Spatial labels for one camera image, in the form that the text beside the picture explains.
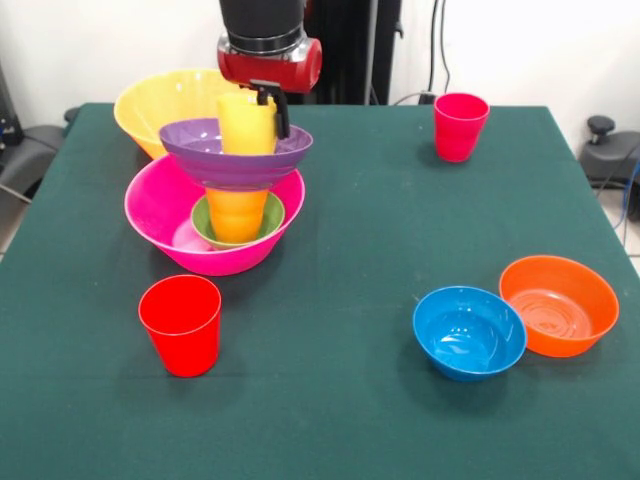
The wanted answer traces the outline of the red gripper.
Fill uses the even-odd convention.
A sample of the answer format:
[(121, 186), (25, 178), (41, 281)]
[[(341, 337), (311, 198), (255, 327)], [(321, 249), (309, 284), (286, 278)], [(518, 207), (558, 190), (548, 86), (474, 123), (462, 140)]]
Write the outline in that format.
[[(292, 49), (268, 56), (241, 52), (232, 47), (223, 34), (217, 45), (217, 62), (223, 77), (234, 84), (249, 87), (255, 81), (277, 83), (291, 93), (309, 93), (319, 80), (322, 68), (322, 46), (318, 39), (306, 35)], [(270, 85), (255, 85), (256, 102), (268, 106), (270, 93), (276, 105), (275, 125), (278, 138), (290, 136), (286, 94)]]

